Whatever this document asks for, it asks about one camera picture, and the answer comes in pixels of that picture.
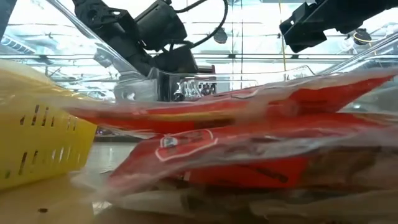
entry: black cable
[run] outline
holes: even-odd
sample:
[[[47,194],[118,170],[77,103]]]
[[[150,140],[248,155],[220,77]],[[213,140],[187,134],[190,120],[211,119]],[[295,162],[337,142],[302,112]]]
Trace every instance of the black cable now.
[[[187,6],[186,8],[181,9],[181,10],[176,10],[175,12],[176,13],[187,12],[187,11],[193,9],[194,7],[197,7],[198,5],[204,3],[205,1],[207,1],[207,0],[198,0],[197,2]],[[209,35],[207,35],[205,38],[203,38],[202,40],[199,40],[198,42],[194,43],[191,46],[191,49],[203,44],[204,42],[206,42],[210,38],[214,37],[214,35],[216,35],[217,32],[223,27],[223,25],[225,23],[225,20],[226,20],[226,16],[228,15],[228,0],[223,0],[223,2],[224,2],[224,16],[223,16],[223,19],[221,20],[220,24],[218,24],[218,27],[215,28],[214,31],[212,33],[210,33]]]

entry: plastic bag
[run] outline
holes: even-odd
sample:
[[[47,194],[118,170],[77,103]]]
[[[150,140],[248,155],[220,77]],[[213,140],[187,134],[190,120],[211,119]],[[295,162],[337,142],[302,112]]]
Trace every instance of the plastic bag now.
[[[165,177],[238,188],[389,188],[357,177],[389,159],[398,162],[396,119],[313,114],[148,139],[110,175],[107,190],[129,194]]]
[[[105,128],[170,134],[259,119],[337,112],[395,74],[394,69],[375,69],[299,78],[212,95],[195,102],[104,103],[57,95],[45,100]]]

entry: red package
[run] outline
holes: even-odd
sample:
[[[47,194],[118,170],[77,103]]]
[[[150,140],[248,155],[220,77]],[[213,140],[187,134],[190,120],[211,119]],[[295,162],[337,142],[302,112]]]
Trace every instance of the red package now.
[[[105,128],[139,133],[179,133],[264,118],[336,112],[396,73],[396,70],[366,70],[301,78],[221,93],[196,102],[114,105],[86,102],[67,106],[66,110]]]
[[[109,185],[137,189],[173,176],[196,184],[296,187],[319,147],[369,130],[386,129],[391,118],[313,114],[148,139],[113,172]],[[369,144],[362,139],[356,143]]]

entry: yellow plastic basket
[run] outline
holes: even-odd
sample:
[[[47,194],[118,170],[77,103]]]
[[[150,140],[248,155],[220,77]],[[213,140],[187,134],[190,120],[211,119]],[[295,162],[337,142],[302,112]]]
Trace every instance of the yellow plastic basket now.
[[[0,60],[0,190],[85,165],[96,126],[37,98],[70,93],[27,65]]]

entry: label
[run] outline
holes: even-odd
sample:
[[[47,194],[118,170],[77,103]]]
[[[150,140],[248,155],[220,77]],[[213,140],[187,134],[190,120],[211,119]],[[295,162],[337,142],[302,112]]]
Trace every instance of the label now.
[[[164,136],[155,155],[162,161],[190,156],[217,144],[218,138],[208,129],[187,131]]]

